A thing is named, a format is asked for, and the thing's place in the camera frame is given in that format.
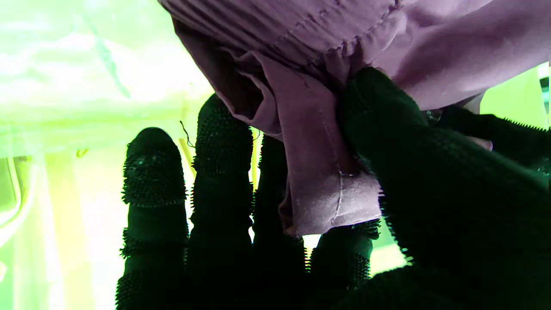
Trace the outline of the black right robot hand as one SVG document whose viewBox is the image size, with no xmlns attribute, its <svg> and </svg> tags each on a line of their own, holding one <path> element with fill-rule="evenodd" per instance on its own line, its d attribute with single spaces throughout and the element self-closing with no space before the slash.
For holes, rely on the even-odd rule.
<svg viewBox="0 0 551 310">
<path fill-rule="evenodd" d="M 182 159 L 149 127 L 128 144 L 118 310 L 548 310 L 550 190 L 486 140 L 435 127 L 374 68 L 339 98 L 339 126 L 382 186 L 378 202 L 412 265 L 369 276 L 378 220 L 332 228 L 306 269 L 277 232 L 283 146 L 270 139 L 253 206 L 250 128 L 217 96 L 199 112 L 188 230 Z"/>
</svg>

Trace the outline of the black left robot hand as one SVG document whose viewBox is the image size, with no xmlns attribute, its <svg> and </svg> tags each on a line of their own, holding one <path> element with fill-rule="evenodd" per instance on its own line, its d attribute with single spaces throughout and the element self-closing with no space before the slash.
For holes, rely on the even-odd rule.
<svg viewBox="0 0 551 310">
<path fill-rule="evenodd" d="M 497 153 L 529 169 L 550 174 L 550 129 L 478 115 L 455 105 L 427 112 L 429 124 L 492 143 Z"/>
</svg>

